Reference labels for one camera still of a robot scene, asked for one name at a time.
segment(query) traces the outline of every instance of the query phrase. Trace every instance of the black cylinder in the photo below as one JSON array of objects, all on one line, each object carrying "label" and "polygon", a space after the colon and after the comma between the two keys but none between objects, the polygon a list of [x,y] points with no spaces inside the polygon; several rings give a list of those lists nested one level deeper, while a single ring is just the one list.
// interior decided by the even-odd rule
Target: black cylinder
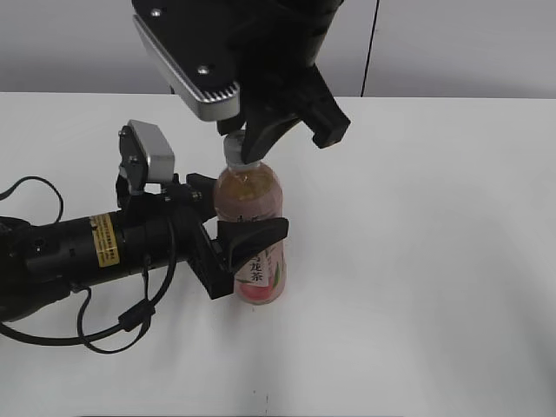
[{"label": "black cylinder", "polygon": [[20,246],[27,274],[34,282],[90,286],[140,273],[145,265],[166,265],[170,238],[165,218],[153,216],[138,225],[122,219],[117,212],[31,228]]}]

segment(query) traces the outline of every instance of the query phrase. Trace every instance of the bottle neck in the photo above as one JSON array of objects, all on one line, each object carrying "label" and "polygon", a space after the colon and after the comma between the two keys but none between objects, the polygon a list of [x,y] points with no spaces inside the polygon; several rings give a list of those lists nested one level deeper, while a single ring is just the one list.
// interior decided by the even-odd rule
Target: bottle neck
[{"label": "bottle neck", "polygon": [[255,161],[252,163],[232,163],[228,161],[228,169],[232,172],[242,172],[242,171],[250,171],[253,169],[258,169],[261,167],[261,161]]}]

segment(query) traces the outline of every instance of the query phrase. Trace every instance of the bottle cap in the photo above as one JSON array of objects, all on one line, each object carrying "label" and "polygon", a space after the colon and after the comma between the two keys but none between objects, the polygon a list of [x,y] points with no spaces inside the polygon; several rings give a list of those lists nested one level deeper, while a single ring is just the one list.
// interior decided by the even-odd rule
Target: bottle cap
[{"label": "bottle cap", "polygon": [[243,163],[242,145],[245,139],[245,130],[230,133],[224,139],[224,155],[226,163],[231,169],[253,169],[259,166],[260,161]]}]

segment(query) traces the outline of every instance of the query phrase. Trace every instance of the bottle label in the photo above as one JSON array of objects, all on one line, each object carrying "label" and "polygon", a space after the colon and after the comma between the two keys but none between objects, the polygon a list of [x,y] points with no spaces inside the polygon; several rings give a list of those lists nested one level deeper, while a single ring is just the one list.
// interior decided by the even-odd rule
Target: bottle label
[{"label": "bottle label", "polygon": [[[256,222],[259,220],[271,219],[278,216],[278,213],[270,213],[268,215],[243,216],[240,215],[235,219],[222,220],[227,222]],[[282,271],[284,269],[284,250],[283,242],[278,242],[270,248],[266,248],[257,256],[254,256],[241,268],[236,274],[235,279],[241,284],[252,287],[272,289],[278,286]]]},{"label": "bottle label", "polygon": [[277,285],[277,280],[280,280],[280,249],[281,245],[276,243],[252,258],[235,275],[236,280],[253,287]]}]

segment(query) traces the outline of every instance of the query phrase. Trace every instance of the yellow label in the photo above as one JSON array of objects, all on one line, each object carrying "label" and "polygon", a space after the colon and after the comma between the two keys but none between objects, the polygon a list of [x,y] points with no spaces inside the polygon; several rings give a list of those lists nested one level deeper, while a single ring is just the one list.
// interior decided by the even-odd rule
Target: yellow label
[{"label": "yellow label", "polygon": [[106,268],[120,263],[116,234],[110,215],[93,215],[90,217],[90,226],[95,240],[98,266]]}]

